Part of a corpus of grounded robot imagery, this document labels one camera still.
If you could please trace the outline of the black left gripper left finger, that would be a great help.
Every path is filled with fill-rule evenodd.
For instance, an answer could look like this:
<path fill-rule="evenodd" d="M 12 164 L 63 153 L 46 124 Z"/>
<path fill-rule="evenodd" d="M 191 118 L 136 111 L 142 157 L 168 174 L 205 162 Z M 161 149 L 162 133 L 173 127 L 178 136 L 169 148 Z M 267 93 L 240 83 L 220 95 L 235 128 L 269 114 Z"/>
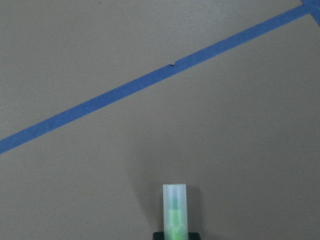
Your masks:
<path fill-rule="evenodd" d="M 165 234 L 163 231 L 154 232 L 152 235 L 152 240 L 165 240 Z"/>

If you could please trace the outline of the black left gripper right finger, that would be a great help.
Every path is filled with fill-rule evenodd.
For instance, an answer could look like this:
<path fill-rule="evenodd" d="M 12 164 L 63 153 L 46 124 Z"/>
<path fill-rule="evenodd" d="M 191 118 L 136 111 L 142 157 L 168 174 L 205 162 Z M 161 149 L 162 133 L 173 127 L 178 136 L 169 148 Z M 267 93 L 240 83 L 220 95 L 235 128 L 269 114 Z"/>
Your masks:
<path fill-rule="evenodd" d="M 200 234 L 198 232 L 189 232 L 188 240 L 200 240 Z"/>

